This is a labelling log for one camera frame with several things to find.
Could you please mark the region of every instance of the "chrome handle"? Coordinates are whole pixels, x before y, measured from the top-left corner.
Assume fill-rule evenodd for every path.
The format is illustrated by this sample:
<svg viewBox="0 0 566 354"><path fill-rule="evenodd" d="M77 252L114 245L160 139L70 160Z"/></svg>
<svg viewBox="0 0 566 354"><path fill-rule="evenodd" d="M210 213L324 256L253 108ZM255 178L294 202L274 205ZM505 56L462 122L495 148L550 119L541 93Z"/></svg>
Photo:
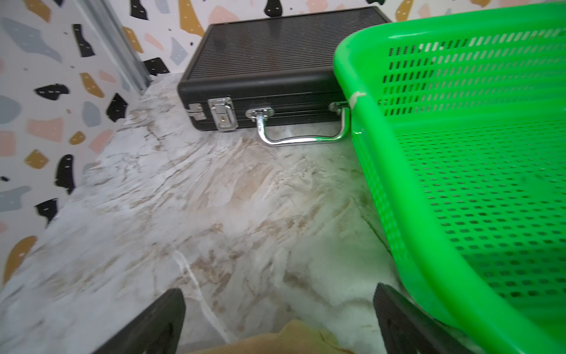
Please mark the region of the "chrome handle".
<svg viewBox="0 0 566 354"><path fill-rule="evenodd" d="M320 144L320 143L334 143L342 140L350 130L350 108L347 105L334 106L333 110L341 115L341 128L338 134L333 137L295 137L285 138L281 140L271 140L265 133L265 121L273 116L273 109L271 107L249 109L246 111L246 117L258 124L258 134L261 141L267 146L292 146L292 145L306 145L306 144Z"/></svg>

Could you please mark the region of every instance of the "floor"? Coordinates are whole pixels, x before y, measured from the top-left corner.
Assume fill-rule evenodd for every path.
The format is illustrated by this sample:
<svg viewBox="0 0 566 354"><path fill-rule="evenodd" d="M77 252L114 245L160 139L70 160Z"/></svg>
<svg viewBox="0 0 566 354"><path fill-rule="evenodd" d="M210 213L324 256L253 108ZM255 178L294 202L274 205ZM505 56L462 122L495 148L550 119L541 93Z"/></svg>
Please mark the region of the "floor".
<svg viewBox="0 0 566 354"><path fill-rule="evenodd" d="M90 353L178 287L178 352L299 318L384 353L371 299L398 281L351 140L270 148L254 129L197 131L179 78L159 75L0 293L0 352Z"/></svg>

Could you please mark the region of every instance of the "basket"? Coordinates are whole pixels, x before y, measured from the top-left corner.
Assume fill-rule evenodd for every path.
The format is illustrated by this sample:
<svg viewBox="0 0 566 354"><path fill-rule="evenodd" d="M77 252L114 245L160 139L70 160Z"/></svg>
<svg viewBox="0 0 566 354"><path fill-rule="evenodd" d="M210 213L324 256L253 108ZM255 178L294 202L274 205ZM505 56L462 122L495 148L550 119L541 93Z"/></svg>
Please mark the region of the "basket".
<svg viewBox="0 0 566 354"><path fill-rule="evenodd" d="M401 280L489 353L566 353L566 3L364 29L336 50Z"/></svg>

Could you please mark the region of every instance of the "black briefcase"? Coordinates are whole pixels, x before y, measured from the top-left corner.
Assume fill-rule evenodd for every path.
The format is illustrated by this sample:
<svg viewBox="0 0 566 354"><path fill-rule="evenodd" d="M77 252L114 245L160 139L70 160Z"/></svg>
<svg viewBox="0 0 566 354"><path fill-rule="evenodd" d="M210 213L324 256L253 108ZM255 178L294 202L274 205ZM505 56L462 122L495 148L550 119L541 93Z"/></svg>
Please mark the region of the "black briefcase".
<svg viewBox="0 0 566 354"><path fill-rule="evenodd" d="M255 108L267 125L337 121L329 105L345 98L332 70L336 47L387 22L370 6L210 25L179 96L199 130L255 127Z"/></svg>

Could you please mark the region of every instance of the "wall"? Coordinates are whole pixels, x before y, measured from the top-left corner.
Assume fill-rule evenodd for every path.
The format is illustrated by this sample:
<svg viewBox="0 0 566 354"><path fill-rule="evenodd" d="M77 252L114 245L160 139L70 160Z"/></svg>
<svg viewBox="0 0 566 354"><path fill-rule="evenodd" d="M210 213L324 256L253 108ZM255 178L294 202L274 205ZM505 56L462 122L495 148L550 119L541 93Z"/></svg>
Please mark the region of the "wall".
<svg viewBox="0 0 566 354"><path fill-rule="evenodd" d="M0 284L138 96L74 1L0 1Z"/></svg>
<svg viewBox="0 0 566 354"><path fill-rule="evenodd" d="M211 23L379 6L405 21L515 5L530 0L124 0L110 1L150 73L183 72Z"/></svg>

